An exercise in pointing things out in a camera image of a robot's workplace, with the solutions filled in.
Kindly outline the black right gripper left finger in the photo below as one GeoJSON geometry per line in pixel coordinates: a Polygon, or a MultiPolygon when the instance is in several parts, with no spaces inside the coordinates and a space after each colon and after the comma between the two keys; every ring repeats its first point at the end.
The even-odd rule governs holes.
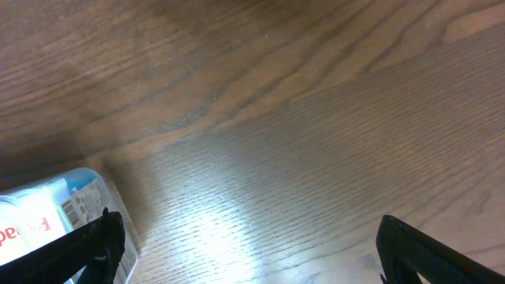
{"type": "Polygon", "coordinates": [[[122,215],[102,216],[1,266],[2,283],[63,283],[78,271],[79,283],[112,284],[125,252],[122,215]]]}

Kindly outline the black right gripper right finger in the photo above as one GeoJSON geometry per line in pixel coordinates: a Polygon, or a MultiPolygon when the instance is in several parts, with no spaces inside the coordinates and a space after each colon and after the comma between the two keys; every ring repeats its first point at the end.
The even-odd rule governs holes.
{"type": "Polygon", "coordinates": [[[387,284],[504,284],[504,276],[471,260],[392,215],[385,215],[376,235],[387,284]]]}

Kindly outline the clear plastic container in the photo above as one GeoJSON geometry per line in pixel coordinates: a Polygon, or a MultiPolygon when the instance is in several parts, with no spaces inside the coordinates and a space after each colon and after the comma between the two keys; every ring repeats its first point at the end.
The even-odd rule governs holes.
{"type": "MultiPolygon", "coordinates": [[[[44,180],[19,186],[14,189],[9,189],[6,192],[2,193],[1,196],[17,196],[21,194],[27,194],[29,192],[39,192],[48,195],[58,205],[60,218],[64,223],[65,228],[67,229],[67,234],[69,234],[74,230],[72,230],[72,227],[69,224],[69,220],[66,218],[65,213],[62,210],[61,203],[63,203],[70,196],[71,189],[81,189],[84,186],[86,186],[87,183],[93,181],[95,178],[98,178],[99,180],[103,181],[104,184],[106,185],[103,178],[94,170],[88,168],[77,168],[59,175],[55,175],[53,177],[49,177],[44,180]]],[[[78,271],[70,280],[63,283],[79,283],[77,280],[81,276],[81,274],[82,272],[78,271]]]]}

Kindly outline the white blue medicine box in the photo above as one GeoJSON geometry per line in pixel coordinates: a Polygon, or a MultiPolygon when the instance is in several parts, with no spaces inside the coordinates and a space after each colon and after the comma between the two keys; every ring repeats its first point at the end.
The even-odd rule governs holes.
{"type": "MultiPolygon", "coordinates": [[[[105,207],[109,211],[119,211],[104,182],[98,178],[90,181],[81,189],[71,189],[70,196],[61,203],[61,206],[72,230],[100,217],[105,207]]],[[[137,262],[137,251],[126,230],[125,252],[117,269],[114,284],[127,284],[137,262]]]]}

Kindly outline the white blue Panadol box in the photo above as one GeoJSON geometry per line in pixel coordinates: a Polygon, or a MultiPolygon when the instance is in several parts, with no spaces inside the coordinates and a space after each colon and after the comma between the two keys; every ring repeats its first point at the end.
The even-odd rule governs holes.
{"type": "Polygon", "coordinates": [[[1,196],[1,265],[67,234],[58,205],[48,195],[29,192],[1,196]]]}

